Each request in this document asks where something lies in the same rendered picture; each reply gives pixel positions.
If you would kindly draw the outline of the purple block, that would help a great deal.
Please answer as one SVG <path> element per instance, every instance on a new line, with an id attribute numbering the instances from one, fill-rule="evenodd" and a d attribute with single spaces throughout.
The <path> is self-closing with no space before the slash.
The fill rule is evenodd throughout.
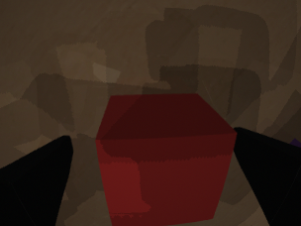
<path id="1" fill-rule="evenodd" d="M 298 146 L 298 148 L 301 148 L 301 142 L 297 140 L 290 141 L 290 145 Z"/>

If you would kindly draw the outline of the red block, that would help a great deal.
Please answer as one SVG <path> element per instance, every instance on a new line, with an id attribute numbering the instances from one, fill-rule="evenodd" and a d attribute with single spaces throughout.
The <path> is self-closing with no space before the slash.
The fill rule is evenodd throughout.
<path id="1" fill-rule="evenodd" d="M 197 93 L 110 96 L 95 144 L 112 226 L 214 219 L 235 138 Z"/>

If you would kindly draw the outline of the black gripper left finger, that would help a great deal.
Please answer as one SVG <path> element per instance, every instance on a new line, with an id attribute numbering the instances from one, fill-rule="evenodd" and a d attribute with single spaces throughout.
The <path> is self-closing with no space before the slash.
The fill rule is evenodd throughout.
<path id="1" fill-rule="evenodd" d="M 0 169 L 0 226 L 55 226 L 72 156 L 62 136 Z"/>

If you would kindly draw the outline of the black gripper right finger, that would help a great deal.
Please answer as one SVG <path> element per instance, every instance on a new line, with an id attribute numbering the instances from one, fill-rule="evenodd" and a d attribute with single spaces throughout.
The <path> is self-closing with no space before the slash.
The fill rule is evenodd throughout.
<path id="1" fill-rule="evenodd" d="M 269 226 L 301 226 L 301 148 L 234 129 L 233 152 Z"/>

